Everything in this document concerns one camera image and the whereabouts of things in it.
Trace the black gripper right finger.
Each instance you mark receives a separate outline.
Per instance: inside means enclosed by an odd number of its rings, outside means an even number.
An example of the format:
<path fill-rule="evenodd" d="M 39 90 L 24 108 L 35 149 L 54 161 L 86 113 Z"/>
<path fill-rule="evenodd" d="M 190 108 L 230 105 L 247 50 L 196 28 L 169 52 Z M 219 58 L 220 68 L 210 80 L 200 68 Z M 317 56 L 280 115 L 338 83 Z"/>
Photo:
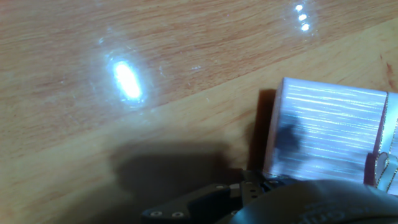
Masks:
<path fill-rule="evenodd" d="M 271 190 L 295 183 L 295 179 L 293 178 L 268 173 L 264 174 L 259 171 L 244 170 L 242 171 L 242 175 L 242 204 L 249 204 Z"/>

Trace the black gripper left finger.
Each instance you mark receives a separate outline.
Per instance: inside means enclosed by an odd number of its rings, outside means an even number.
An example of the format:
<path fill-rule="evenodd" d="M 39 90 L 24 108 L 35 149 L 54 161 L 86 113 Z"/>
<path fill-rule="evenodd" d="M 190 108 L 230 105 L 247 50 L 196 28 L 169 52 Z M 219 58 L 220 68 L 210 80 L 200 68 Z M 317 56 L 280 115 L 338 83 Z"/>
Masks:
<path fill-rule="evenodd" d="M 239 184 L 211 184 L 150 208 L 142 223 L 227 223 L 242 208 Z"/>

